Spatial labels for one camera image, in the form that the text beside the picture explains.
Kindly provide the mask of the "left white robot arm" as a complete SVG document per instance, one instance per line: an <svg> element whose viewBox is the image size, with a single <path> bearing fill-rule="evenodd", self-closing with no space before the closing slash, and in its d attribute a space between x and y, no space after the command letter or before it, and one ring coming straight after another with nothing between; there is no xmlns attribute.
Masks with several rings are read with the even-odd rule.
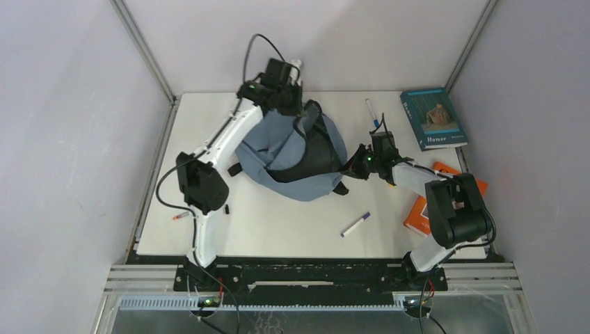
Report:
<svg viewBox="0 0 590 334"><path fill-rule="evenodd" d="M299 59L269 59L265 71L242 83L227 118L214 134L193 153L177 156L180 191L195 214L195 233L187 257L197 266L190 279L201 290L211 289L218 279L217 271L209 265L217 256L214 224L230 194L224 174L232 155L269 112L293 118L303 115L302 67Z"/></svg>

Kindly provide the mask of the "blue-grey student backpack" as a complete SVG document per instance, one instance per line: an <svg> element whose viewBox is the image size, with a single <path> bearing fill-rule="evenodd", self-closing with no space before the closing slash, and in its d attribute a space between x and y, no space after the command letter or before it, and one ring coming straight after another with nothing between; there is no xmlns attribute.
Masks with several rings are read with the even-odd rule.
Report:
<svg viewBox="0 0 590 334"><path fill-rule="evenodd" d="M301 202L349 190L341 168L348 157L335 123L315 100L303 106L301 117L270 111L240 142L238 162L230 176L244 172L253 181Z"/></svg>

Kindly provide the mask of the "teal Humor book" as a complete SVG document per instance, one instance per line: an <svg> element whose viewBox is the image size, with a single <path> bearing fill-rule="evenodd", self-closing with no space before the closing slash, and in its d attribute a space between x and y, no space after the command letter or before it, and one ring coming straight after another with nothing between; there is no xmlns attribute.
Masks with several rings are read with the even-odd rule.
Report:
<svg viewBox="0 0 590 334"><path fill-rule="evenodd" d="M469 143L443 87L405 90L399 97L421 151L459 148Z"/></svg>

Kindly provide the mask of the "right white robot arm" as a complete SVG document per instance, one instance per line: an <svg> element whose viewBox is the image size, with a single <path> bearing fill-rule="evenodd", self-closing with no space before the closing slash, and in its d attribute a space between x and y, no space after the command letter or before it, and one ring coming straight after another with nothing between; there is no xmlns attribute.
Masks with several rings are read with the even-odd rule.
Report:
<svg viewBox="0 0 590 334"><path fill-rule="evenodd" d="M374 173L426 200L431 232L404 257L406 267L401 273L405 286L421 289L430 279L429 272L457 251L487 247L495 241L495 221L472 174L447 174L401 156L392 132L376 132L371 138L371 144L358 146L341 167L341 174L367 180Z"/></svg>

